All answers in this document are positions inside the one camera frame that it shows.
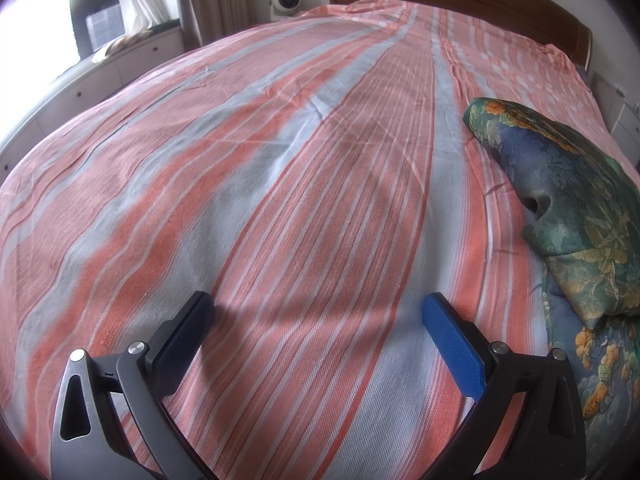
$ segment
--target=pink striped bedspread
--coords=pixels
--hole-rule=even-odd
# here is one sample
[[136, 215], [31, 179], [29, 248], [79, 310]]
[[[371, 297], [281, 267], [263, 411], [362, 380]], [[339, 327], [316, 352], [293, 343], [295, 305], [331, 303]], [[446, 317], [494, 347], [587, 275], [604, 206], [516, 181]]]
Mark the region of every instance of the pink striped bedspread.
[[571, 125], [639, 181], [558, 49], [396, 0], [226, 38], [47, 137], [0, 188], [0, 404], [28, 455], [49, 474], [73, 349], [120, 352], [206, 290], [215, 328], [166, 404], [216, 475], [420, 476], [469, 408], [426, 294], [546, 354], [528, 213], [462, 122], [476, 96]]

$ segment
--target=white camera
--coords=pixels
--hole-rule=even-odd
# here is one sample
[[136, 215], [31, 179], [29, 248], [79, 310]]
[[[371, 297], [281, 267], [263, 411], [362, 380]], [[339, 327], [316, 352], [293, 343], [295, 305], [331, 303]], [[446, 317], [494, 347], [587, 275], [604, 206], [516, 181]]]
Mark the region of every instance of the white camera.
[[272, 22], [294, 16], [300, 10], [300, 0], [271, 0], [269, 3]]

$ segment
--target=nightstand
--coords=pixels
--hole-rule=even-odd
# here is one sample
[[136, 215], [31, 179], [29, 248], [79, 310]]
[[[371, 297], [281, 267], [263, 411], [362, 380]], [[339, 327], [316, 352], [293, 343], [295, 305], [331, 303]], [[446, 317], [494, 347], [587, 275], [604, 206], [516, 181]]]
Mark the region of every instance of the nightstand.
[[613, 125], [611, 136], [615, 139], [631, 163], [640, 162], [640, 118], [627, 103], [622, 106], [620, 115]]

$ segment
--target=folded blanket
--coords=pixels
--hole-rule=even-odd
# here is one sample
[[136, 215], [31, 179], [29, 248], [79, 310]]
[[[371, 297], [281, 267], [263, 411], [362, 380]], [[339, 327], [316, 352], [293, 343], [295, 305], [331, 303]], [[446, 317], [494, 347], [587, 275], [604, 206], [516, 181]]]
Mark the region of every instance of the folded blanket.
[[574, 129], [522, 105], [474, 99], [464, 121], [507, 173], [536, 221], [522, 237], [549, 272], [549, 348], [563, 348], [578, 384], [588, 470], [640, 400], [640, 200], [620, 165]]
[[478, 98], [464, 121], [536, 221], [522, 237], [593, 329], [640, 313], [640, 194], [620, 165], [574, 129], [523, 105]]

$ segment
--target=bright window light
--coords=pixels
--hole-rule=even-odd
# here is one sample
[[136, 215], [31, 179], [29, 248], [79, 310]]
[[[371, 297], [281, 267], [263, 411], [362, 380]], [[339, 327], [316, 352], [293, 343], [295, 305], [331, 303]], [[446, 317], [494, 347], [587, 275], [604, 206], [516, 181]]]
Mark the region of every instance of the bright window light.
[[1, 144], [80, 57], [69, 0], [16, 0], [0, 12], [0, 31]]

